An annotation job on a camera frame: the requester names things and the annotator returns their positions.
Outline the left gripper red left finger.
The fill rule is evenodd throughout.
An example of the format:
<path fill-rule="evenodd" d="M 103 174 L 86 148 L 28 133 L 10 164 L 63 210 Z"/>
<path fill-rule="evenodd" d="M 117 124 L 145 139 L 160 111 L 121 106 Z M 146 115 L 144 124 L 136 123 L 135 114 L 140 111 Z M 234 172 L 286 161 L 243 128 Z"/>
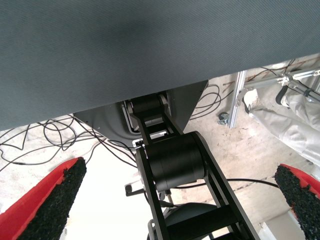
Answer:
<path fill-rule="evenodd" d="M 0 215 L 2 240 L 58 240 L 87 172 L 82 157 L 67 160 Z"/>

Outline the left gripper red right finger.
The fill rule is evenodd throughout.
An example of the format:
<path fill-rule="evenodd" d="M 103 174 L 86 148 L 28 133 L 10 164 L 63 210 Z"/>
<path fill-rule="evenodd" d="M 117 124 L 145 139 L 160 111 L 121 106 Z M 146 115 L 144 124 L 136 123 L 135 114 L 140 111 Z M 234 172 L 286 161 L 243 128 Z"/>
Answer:
<path fill-rule="evenodd" d="M 320 238 L 320 181 L 306 172 L 280 164 L 274 179 L 293 210 L 307 240 Z"/>

